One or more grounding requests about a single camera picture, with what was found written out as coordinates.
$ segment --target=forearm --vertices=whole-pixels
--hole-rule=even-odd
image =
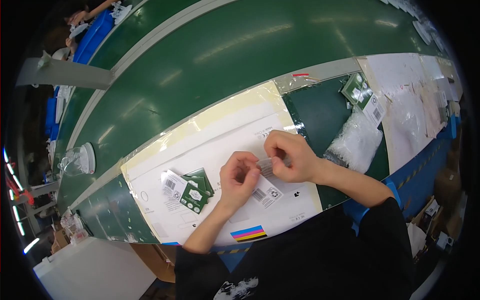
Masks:
[[[102,4],[98,5],[95,9],[93,9],[91,12],[88,13],[89,19],[95,17],[96,15],[101,13],[102,11],[109,8],[110,5],[112,5],[112,3],[115,2],[115,1],[117,1],[117,0],[106,0]]]
[[[219,202],[213,211],[188,237],[183,248],[191,253],[208,253],[218,233],[232,215],[233,212]]]
[[[351,197],[365,207],[373,207],[393,197],[392,191],[383,183],[367,175],[338,166],[331,161],[319,158],[317,168],[322,170],[313,182],[330,186]]]

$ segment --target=stack of tags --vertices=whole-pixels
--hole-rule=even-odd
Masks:
[[[200,214],[214,191],[203,168],[179,176],[168,170],[161,175],[162,191],[169,201],[180,202]]]

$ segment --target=yellow stripe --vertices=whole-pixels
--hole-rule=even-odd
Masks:
[[[245,236],[245,237],[236,238],[235,240],[236,240],[236,241],[246,240],[246,239],[256,238],[256,237],[259,237],[259,236],[262,236],[262,235],[265,235],[265,232],[259,232],[259,233],[247,235],[247,236]]]

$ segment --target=black stripe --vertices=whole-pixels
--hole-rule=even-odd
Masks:
[[[238,240],[237,242],[243,242],[243,241],[248,241],[248,240],[257,240],[257,239],[261,239],[261,238],[264,238],[266,237],[267,235],[264,234],[264,235],[261,235],[261,236],[258,236],[258,237],[254,237],[254,238],[249,238],[249,239],[245,239],[245,240]]]

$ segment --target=person's left hand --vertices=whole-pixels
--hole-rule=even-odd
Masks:
[[[236,151],[220,169],[222,196],[217,205],[231,215],[247,203],[258,182],[258,158],[251,152]]]
[[[90,19],[90,14],[86,11],[79,12],[72,20],[72,24],[77,26],[81,21]]]

